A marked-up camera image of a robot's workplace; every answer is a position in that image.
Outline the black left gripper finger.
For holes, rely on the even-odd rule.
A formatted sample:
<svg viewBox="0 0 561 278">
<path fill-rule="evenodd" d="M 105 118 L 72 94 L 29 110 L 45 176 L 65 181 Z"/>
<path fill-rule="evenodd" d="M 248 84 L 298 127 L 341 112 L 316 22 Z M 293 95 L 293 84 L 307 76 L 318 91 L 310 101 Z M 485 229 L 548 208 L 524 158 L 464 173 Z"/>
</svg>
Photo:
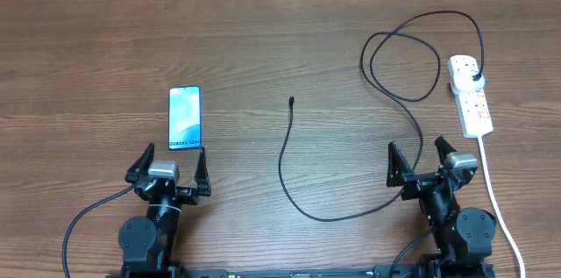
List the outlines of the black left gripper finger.
<svg viewBox="0 0 561 278">
<path fill-rule="evenodd" d="M 125 174 L 125 181 L 137 183 L 142 175 L 148 173 L 148 169 L 153 162 L 154 143 L 150 143 L 143 154 L 132 164 Z"/>
<path fill-rule="evenodd" d="M 211 185 L 206 165 L 205 148 L 200 148 L 199 158 L 195 171 L 196 192 L 199 196 L 211 196 Z"/>
</svg>

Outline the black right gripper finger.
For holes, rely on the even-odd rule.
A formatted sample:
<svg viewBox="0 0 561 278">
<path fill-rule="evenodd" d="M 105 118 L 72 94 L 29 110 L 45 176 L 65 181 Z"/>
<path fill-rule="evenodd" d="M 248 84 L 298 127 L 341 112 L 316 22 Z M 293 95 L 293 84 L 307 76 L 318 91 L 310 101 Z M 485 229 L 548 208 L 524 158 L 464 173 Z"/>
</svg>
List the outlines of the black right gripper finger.
<svg viewBox="0 0 561 278">
<path fill-rule="evenodd" d="M 434 145 L 437 148 L 438 158 L 441 165 L 444 164 L 447 156 L 450 153 L 456 152 L 456 149 L 452 147 L 443 136 L 439 136 L 438 138 L 436 138 L 434 141 Z"/>
<path fill-rule="evenodd" d="M 405 159 L 399 147 L 394 142 L 390 142 L 388 144 L 387 186 L 403 186 L 414 174 L 414 170 Z"/>
</svg>

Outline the blue Galaxy smartphone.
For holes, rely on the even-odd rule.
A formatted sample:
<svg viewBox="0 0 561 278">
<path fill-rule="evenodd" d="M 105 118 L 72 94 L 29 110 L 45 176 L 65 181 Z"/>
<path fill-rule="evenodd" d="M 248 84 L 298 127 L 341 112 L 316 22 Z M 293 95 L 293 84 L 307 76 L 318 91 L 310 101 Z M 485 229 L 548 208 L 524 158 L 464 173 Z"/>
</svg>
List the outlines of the blue Galaxy smartphone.
<svg viewBox="0 0 561 278">
<path fill-rule="evenodd" d="M 202 98 L 199 86 L 169 90 L 168 149 L 196 149 L 202 146 Z"/>
</svg>

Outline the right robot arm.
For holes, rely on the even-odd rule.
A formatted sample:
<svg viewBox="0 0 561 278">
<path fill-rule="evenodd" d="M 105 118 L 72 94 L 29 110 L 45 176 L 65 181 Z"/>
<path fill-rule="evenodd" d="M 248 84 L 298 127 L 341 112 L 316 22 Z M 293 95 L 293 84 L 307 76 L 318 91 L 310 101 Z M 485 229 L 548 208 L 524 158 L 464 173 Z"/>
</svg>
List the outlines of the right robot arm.
<svg viewBox="0 0 561 278">
<path fill-rule="evenodd" d="M 400 187 L 401 199 L 417 200 L 429 229 L 404 247 L 382 277 L 493 277 L 485 263 L 492 255 L 496 217 L 480 208 L 461 208 L 455 192 L 469 184 L 478 169 L 471 153 L 462 153 L 444 137 L 435 140 L 439 157 L 437 171 L 416 174 L 398 146 L 388 144 L 387 186 Z M 437 252 L 424 254 L 416 264 L 399 264 L 413 246 L 431 236 Z"/>
</svg>

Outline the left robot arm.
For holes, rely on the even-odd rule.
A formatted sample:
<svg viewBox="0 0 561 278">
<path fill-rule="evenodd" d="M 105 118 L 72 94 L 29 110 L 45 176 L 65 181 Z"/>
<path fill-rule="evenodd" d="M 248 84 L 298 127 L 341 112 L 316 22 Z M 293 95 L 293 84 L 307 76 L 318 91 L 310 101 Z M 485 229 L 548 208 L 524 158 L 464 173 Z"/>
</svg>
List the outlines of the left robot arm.
<svg viewBox="0 0 561 278">
<path fill-rule="evenodd" d="M 121 277 L 187 277 L 188 270 L 173 260 L 182 207 L 197 205 L 201 196 L 211 195 L 203 147 L 199 150 L 193 188 L 178 184 L 178 164 L 155 160 L 154 148 L 153 143 L 149 144 L 125 175 L 134 193 L 148 206 L 144 216 L 130 218 L 119 231 Z"/>
</svg>

